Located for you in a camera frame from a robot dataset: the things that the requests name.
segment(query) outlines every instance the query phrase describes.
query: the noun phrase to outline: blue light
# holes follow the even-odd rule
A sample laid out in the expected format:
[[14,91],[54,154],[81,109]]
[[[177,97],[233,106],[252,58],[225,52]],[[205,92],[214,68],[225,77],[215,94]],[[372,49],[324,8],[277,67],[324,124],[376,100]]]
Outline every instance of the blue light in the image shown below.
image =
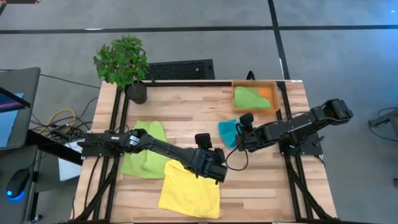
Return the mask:
[[7,197],[7,198],[8,198],[8,200],[10,200],[10,201],[12,201],[12,202],[18,202],[18,201],[20,201],[22,198],[24,198],[24,196],[25,196],[25,190],[22,191],[18,196],[14,197],[14,198],[10,198],[10,197]]

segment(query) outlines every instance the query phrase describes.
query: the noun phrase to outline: wooden tabletop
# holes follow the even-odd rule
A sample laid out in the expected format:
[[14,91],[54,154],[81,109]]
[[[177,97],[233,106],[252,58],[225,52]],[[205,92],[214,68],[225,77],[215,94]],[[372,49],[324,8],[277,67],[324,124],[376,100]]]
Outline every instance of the wooden tabletop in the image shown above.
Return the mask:
[[[302,82],[286,81],[292,113],[308,111],[308,101]],[[196,147],[197,133],[210,133],[213,147],[227,149],[218,136],[218,122],[240,117],[232,112],[231,87],[181,86],[148,87],[148,100],[143,105],[129,102],[126,124],[133,128],[137,120],[160,121],[170,143],[180,147]],[[93,132],[102,133],[109,128],[116,87],[103,82],[96,107]],[[280,95],[282,113],[283,100]],[[124,94],[118,110],[118,123]],[[275,114],[255,114],[254,126],[276,120]],[[76,215],[83,211],[88,179],[96,158],[86,159],[76,191]],[[309,191],[331,216],[336,216],[328,179],[323,164],[313,156],[302,156]],[[228,160],[233,167],[246,162],[244,153],[238,152]],[[98,189],[102,159],[95,169],[89,201]],[[217,220],[195,218],[158,208],[163,180],[145,180],[118,174],[113,200],[111,222],[272,222],[294,221],[284,158],[278,144],[249,153],[249,165],[243,171],[228,170],[226,180],[220,185],[221,216]],[[302,194],[297,189],[301,214],[305,217]],[[106,199],[102,201],[99,217],[104,217]]]

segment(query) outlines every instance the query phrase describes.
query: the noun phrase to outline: potted plant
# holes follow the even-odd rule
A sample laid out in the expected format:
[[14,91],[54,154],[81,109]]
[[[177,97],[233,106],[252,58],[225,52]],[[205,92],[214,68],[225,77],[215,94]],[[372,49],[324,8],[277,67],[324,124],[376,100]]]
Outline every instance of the potted plant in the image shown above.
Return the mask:
[[148,64],[142,46],[140,39],[122,36],[120,40],[113,40],[112,46],[103,44],[93,57],[98,77],[104,77],[107,83],[116,83],[137,104],[147,100],[147,88],[141,80],[148,73]]

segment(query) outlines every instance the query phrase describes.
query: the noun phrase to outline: lime green cloth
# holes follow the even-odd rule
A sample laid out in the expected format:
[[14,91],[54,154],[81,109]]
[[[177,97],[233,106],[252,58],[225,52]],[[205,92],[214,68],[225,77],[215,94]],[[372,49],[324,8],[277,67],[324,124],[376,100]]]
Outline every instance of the lime green cloth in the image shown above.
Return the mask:
[[237,86],[234,89],[235,108],[270,108],[271,103],[259,95],[258,90]]
[[[134,129],[145,129],[152,137],[167,142],[163,126],[158,121],[137,121]],[[168,160],[168,157],[150,150],[143,150],[138,154],[125,153],[119,172],[144,179],[163,179],[164,167]]]

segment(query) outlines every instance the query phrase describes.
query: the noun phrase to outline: orange tray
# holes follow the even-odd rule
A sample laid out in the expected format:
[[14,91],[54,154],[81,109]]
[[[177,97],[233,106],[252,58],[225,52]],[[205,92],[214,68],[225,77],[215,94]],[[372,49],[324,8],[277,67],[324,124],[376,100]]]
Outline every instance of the orange tray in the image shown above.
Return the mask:
[[[259,95],[267,99],[271,103],[270,108],[253,108],[253,109],[239,109],[234,105],[234,91],[235,87],[243,86],[246,88],[256,89]],[[237,113],[276,113],[279,110],[278,88],[275,81],[266,80],[232,80],[232,108]]]

